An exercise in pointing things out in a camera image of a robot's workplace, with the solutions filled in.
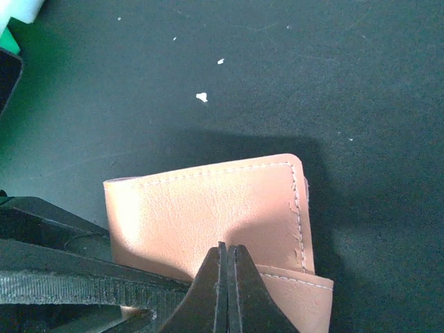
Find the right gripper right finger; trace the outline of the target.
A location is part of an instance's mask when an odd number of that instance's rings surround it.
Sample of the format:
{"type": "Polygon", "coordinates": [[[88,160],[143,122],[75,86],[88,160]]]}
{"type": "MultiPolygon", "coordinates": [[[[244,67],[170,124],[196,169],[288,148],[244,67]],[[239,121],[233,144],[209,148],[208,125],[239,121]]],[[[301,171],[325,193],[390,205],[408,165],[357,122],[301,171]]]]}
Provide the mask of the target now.
{"type": "Polygon", "coordinates": [[[228,249],[228,331],[298,331],[272,299],[243,245],[228,249]]]}

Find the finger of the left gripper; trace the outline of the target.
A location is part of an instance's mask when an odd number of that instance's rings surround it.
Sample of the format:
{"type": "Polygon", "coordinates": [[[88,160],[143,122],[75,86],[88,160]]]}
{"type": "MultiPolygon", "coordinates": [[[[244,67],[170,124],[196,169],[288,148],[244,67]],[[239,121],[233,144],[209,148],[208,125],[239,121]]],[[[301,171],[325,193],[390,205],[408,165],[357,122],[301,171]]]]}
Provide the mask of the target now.
{"type": "Polygon", "coordinates": [[[37,197],[1,197],[1,238],[111,259],[106,229],[37,197]]]}
{"type": "Polygon", "coordinates": [[[12,239],[1,240],[1,304],[154,307],[189,283],[12,239]]]}

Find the pink leather card holder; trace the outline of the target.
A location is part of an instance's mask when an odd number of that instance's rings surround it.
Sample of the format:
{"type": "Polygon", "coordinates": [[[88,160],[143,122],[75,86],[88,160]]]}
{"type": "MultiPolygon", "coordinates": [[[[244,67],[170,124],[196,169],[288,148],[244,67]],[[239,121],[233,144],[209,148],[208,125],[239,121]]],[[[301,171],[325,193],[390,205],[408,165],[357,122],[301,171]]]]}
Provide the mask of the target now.
{"type": "Polygon", "coordinates": [[[116,263],[193,280],[219,242],[244,245],[271,297],[301,332],[327,332],[334,283],[318,276],[308,184],[292,154],[103,184],[116,263]]]}

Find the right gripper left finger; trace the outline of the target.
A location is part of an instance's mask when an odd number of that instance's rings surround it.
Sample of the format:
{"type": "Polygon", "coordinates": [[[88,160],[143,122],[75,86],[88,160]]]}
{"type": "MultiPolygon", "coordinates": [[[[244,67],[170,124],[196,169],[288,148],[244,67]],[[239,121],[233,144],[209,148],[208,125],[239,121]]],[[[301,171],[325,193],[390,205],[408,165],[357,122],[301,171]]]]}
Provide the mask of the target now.
{"type": "Polygon", "coordinates": [[[185,298],[161,332],[228,331],[228,252],[225,243],[210,248],[185,298]]]}

